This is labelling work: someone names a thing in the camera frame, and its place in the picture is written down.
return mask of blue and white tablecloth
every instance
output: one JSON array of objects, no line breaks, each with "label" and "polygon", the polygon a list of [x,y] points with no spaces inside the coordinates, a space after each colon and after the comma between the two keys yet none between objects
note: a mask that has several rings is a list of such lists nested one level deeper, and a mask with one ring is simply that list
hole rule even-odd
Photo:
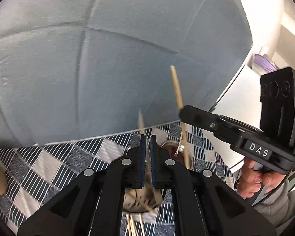
[{"label": "blue and white tablecloth", "polygon": [[[189,150],[193,155],[193,170],[212,170],[234,190],[237,181],[222,158],[214,151],[202,131],[186,125]],[[173,122],[146,129],[147,141],[155,134],[157,143],[165,140],[179,141],[180,122]],[[96,171],[106,169],[109,163],[123,155],[131,147],[140,144],[138,131],[45,146],[0,149],[0,166],[7,176],[7,191],[0,196],[0,216],[17,233],[18,227],[36,210],[63,189],[86,168]],[[142,215],[147,236],[175,235],[175,222],[171,191],[159,207],[159,215]],[[142,235],[138,215],[134,220],[139,235]],[[120,235],[128,235],[125,213]]]}]

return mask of gray sleeve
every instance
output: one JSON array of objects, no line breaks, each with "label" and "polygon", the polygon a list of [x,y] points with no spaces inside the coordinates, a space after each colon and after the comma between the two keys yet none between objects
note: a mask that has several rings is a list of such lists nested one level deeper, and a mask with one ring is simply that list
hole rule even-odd
[{"label": "gray sleeve", "polygon": [[288,189],[286,181],[269,199],[255,207],[277,229],[295,216],[295,191],[288,192]]}]

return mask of human hand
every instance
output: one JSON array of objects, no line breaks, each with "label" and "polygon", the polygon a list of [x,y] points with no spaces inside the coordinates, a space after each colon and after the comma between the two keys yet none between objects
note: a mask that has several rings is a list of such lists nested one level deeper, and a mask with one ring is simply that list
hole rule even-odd
[{"label": "human hand", "polygon": [[261,189],[261,183],[268,186],[266,193],[276,188],[284,179],[285,175],[277,172],[269,172],[264,175],[253,168],[256,162],[245,157],[244,166],[242,167],[242,175],[239,178],[238,193],[243,198],[251,198]]}]

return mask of silver screw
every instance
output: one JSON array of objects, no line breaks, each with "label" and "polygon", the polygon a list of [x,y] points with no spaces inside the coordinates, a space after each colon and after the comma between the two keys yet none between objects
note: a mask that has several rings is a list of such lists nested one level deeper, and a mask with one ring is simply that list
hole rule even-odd
[{"label": "silver screw", "polygon": [[168,159],[168,160],[165,161],[165,164],[168,165],[168,166],[172,166],[172,165],[175,164],[175,161],[172,160],[172,159]]},{"label": "silver screw", "polygon": [[130,165],[131,162],[132,162],[132,161],[131,161],[130,159],[123,159],[121,163],[122,163],[123,165],[126,165],[126,166],[127,166],[127,165]]},{"label": "silver screw", "polygon": [[212,176],[212,171],[211,170],[203,170],[202,174],[206,177]]},{"label": "silver screw", "polygon": [[94,170],[92,170],[92,169],[84,170],[84,176],[91,176],[93,174],[94,174]]}]

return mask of camera lens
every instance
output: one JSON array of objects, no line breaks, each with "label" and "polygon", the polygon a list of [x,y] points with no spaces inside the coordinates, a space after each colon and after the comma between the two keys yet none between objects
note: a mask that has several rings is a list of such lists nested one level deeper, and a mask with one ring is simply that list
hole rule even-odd
[{"label": "camera lens", "polygon": [[290,92],[291,92],[291,87],[290,87],[289,82],[288,82],[288,81],[284,81],[284,82],[282,83],[282,87],[281,87],[281,89],[282,89],[282,94],[283,94],[283,96],[284,96],[285,98],[287,98],[287,97],[289,96]]},{"label": "camera lens", "polygon": [[268,94],[268,86],[264,84],[261,88],[261,94],[263,97],[265,97]]},{"label": "camera lens", "polygon": [[279,85],[276,81],[273,81],[270,84],[270,96],[271,98],[277,98],[278,95],[279,95]]}]

